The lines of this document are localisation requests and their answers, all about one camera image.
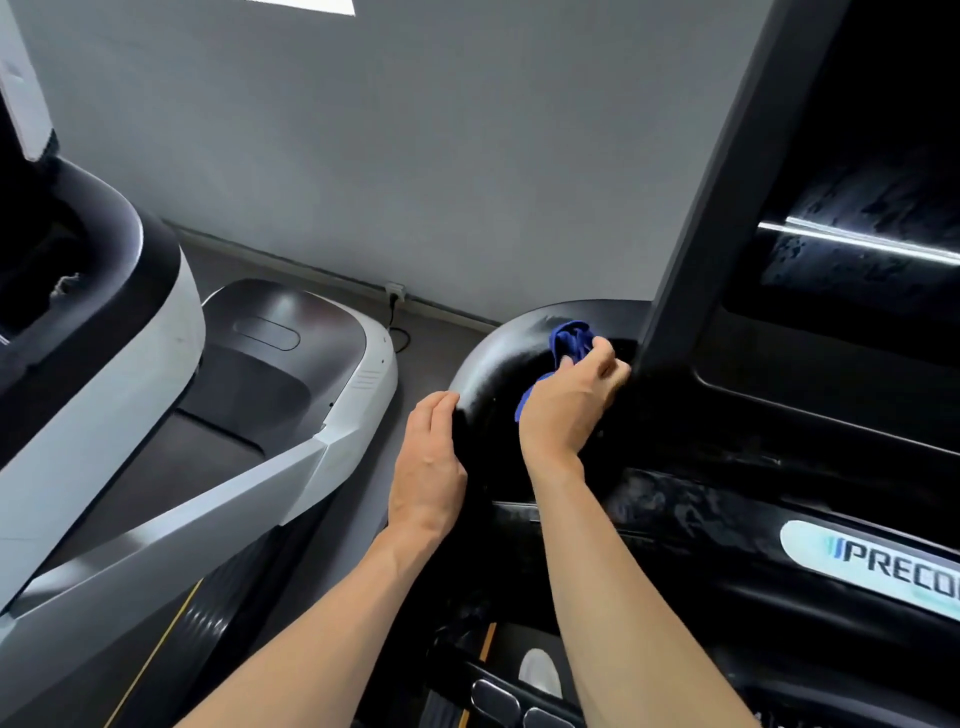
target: black display screen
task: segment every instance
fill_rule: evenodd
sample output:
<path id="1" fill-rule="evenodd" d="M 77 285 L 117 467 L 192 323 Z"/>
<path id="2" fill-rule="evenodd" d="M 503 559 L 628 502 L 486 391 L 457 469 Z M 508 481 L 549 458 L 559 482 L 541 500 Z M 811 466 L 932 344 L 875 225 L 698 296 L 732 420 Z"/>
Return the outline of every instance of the black display screen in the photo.
<path id="1" fill-rule="evenodd" d="M 726 308 L 960 365 L 960 62 L 948 11 L 854 3 Z"/>

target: baseboard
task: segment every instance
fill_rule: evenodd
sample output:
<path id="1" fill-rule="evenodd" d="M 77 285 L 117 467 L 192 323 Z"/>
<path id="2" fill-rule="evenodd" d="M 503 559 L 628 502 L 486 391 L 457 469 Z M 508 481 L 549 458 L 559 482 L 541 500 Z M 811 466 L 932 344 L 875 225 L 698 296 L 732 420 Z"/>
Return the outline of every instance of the baseboard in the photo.
<path id="1" fill-rule="evenodd" d="M 231 240 L 225 240 L 216 235 L 191 230 L 190 228 L 185 228 L 183 225 L 177 225 L 177 223 L 170 221 L 166 222 L 167 225 L 176 230 L 184 240 L 198 247 L 207 248 L 208 250 L 223 255 L 231 255 L 253 263 L 254 265 L 260 265 L 272 271 L 277 271 L 278 273 L 297 276 L 302 279 L 313 280 L 317 283 L 340 288 L 376 301 L 383 302 L 387 297 L 387 291 L 381 285 L 374 285 L 364 280 L 341 276 L 326 271 L 323 268 L 297 263 L 295 260 L 283 257 L 282 255 L 265 253 L 255 250 L 254 248 L 249 248 L 246 245 L 241 245 L 240 243 L 234 243 Z M 441 303 L 427 301 L 417 296 L 408 295 L 406 301 L 403 302 L 403 309 L 410 313 L 416 313 L 420 316 L 438 319 L 440 321 L 447 321 L 450 324 L 472 328 L 477 331 L 482 331 L 483 333 L 490 333 L 500 326 L 496 321 L 491 321 L 490 319 L 485 319 L 480 316 L 473 316 L 465 311 L 458 311 L 455 308 L 450 308 Z"/>

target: treadmill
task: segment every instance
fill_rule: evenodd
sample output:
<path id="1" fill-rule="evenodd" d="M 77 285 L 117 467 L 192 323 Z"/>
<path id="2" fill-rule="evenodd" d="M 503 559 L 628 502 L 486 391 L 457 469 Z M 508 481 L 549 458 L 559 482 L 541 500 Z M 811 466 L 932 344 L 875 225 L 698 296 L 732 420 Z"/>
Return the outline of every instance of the treadmill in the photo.
<path id="1" fill-rule="evenodd" d="M 585 725 L 485 639 L 559 635 L 513 414 L 570 319 L 633 363 L 587 483 L 758 722 L 960 725 L 952 20 L 927 0 L 774 3 L 656 299 L 540 308 L 464 362 L 468 500 L 364 726 Z"/>
<path id="2" fill-rule="evenodd" d="M 201 304 L 173 232 L 60 156 L 6 0 L 0 92 L 0 720 L 177 600 L 175 678 L 110 719 L 170 724 L 359 463 L 393 342 L 266 280 Z"/>

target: hand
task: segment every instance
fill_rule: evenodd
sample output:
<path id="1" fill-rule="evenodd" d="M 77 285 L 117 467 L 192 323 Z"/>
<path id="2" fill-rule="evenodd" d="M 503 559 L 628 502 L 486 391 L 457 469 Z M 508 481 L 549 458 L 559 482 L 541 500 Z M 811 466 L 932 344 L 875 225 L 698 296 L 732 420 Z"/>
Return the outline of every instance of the hand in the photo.
<path id="1" fill-rule="evenodd" d="M 578 364 L 565 356 L 557 372 L 534 386 L 520 414 L 520 448 L 527 469 L 577 468 L 577 454 L 630 376 L 630 365 L 596 336 L 593 351 Z"/>
<path id="2" fill-rule="evenodd" d="M 453 454 L 453 408 L 460 395 L 434 392 L 407 418 L 390 489 L 390 526 L 410 526 L 438 543 L 464 504 L 467 471 Z"/>

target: black treadmill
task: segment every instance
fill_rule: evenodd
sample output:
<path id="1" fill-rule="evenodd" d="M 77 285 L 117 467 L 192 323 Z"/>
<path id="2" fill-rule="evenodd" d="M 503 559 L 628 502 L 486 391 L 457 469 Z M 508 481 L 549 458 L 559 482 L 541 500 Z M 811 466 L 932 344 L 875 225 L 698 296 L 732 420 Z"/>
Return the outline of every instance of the black treadmill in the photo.
<path id="1" fill-rule="evenodd" d="M 933 0 L 779 0 L 657 299 L 547 306 L 468 358 L 468 502 L 364 726 L 585 725 L 481 646 L 491 623 L 559 634 L 513 413 L 567 319 L 634 365 L 588 483 L 757 720 L 960 725 L 952 20 Z"/>

